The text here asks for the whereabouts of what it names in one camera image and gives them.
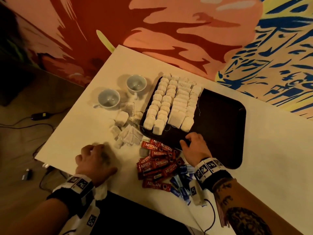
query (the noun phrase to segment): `tabletop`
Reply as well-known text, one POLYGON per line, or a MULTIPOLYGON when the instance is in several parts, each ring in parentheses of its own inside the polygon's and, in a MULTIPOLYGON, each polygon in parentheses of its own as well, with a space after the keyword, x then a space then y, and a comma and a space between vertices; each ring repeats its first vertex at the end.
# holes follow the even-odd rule
MULTIPOLYGON (((202 208, 192 203, 187 206, 171 193, 142 188, 135 166, 140 157, 140 146, 115 149, 108 128, 114 123, 116 112, 93 108, 98 94, 105 88, 118 90, 123 102, 133 101, 125 82, 128 76, 140 74, 148 84, 135 102, 135 110, 144 110, 162 73, 188 77, 206 89, 238 100, 245 106, 243 162, 238 169, 229 170, 230 173, 299 231, 311 233, 312 121, 123 46, 118 46, 109 57, 36 159, 74 174, 75 156, 80 154, 83 146, 107 142, 119 163, 118 173, 109 181, 110 191, 191 227, 199 229, 199 225, 202 229, 208 228, 213 221, 210 206, 202 208)), ((214 202, 211 193, 207 192, 206 196, 214 202)), ((216 220, 210 234, 234 234, 231 228, 221 228, 218 216, 216 220)))

